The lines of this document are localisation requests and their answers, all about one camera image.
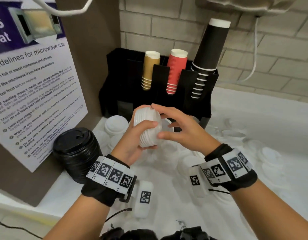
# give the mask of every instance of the poster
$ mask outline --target poster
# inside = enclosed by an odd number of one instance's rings
[[[60,18],[0,0],[0,144],[33,172],[87,112]]]

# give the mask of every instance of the microwave image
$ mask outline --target microwave image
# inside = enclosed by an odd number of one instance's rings
[[[9,12],[25,44],[34,39],[62,33],[59,19],[43,9],[20,9],[10,7]]]

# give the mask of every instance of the hand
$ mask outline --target hand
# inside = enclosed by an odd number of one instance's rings
[[[180,127],[180,133],[162,131],[158,133],[159,139],[176,141],[182,146],[192,151],[198,151],[208,155],[214,151],[221,143],[209,135],[191,116],[173,107],[164,107],[152,104],[152,108],[161,114],[162,118],[172,118],[176,122],[168,127]]]
[[[157,149],[157,145],[150,147],[139,146],[141,134],[145,130],[155,128],[158,125],[157,121],[144,120],[140,124],[133,126],[136,110],[144,107],[150,107],[150,105],[141,105],[140,107],[134,109],[128,129],[111,153],[112,156],[116,157],[129,166],[136,162],[142,151],[146,149]]]

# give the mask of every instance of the stack of paper cups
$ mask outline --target stack of paper cups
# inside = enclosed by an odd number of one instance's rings
[[[192,63],[192,71],[198,72],[198,77],[192,91],[192,98],[198,99],[203,93],[208,76],[214,74],[231,22],[211,18],[205,30],[201,44]]]
[[[147,91],[151,88],[152,75],[154,65],[159,65],[161,54],[149,50],[145,52],[144,64],[143,64],[143,75],[142,75],[142,88]]]
[[[168,82],[166,92],[168,94],[175,94],[178,81],[180,80],[180,74],[183,69],[186,68],[188,52],[182,49],[173,49],[168,58],[167,66],[170,67],[170,73],[168,75]]]

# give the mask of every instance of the left hand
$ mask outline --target left hand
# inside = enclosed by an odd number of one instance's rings
[[[133,126],[135,112],[138,109],[144,107],[151,107],[150,105],[141,105],[133,111],[132,119],[128,129],[120,139],[119,143],[112,150],[111,155],[126,163],[132,165],[140,157],[141,153],[146,149],[157,149],[157,145],[149,147],[140,147],[140,136],[141,134],[151,128],[155,128],[158,125],[157,121],[144,120],[140,124]]]

